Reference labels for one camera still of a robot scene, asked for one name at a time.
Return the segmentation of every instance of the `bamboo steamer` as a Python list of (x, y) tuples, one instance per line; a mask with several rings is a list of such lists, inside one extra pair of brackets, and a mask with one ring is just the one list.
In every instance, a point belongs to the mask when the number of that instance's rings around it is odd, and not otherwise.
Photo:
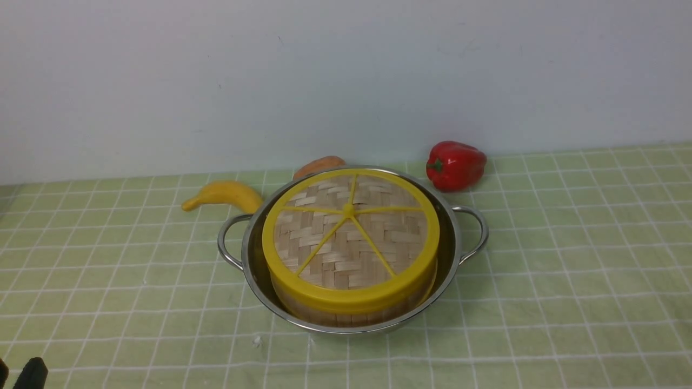
[(310, 323), (358, 327), (426, 300), (439, 236), (433, 204), (410, 182), (346, 168), (287, 190), (267, 214), (262, 250), (287, 311)]

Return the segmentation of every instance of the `woven bamboo lid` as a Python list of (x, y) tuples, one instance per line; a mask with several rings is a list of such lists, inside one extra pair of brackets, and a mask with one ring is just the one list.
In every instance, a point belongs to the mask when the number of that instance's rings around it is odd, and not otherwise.
[(435, 260), (439, 221), (428, 198), (405, 179), (339, 169), (280, 197), (262, 239), (274, 280), (294, 298), (367, 311), (418, 284)]

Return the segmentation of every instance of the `red bell pepper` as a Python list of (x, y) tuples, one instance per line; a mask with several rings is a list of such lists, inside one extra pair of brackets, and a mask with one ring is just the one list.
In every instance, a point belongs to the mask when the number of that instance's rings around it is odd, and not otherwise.
[(426, 173), (440, 192), (457, 192), (483, 177), (487, 161), (486, 155), (473, 146), (443, 141), (431, 149)]

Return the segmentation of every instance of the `banana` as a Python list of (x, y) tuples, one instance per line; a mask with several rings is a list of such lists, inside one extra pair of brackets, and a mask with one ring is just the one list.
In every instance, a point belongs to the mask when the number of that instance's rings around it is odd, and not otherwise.
[(181, 208), (189, 212), (204, 204), (230, 204), (245, 213), (255, 213), (262, 205), (262, 198), (242, 182), (212, 181), (204, 185), (197, 196), (185, 201)]

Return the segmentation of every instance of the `pepper stem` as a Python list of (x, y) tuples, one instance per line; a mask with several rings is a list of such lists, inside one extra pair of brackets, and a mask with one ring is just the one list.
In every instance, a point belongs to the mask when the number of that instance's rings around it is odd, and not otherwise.
[(429, 163), (426, 166), (428, 169), (435, 169), (438, 172), (442, 171), (442, 161), (439, 158), (435, 159), (435, 163)]

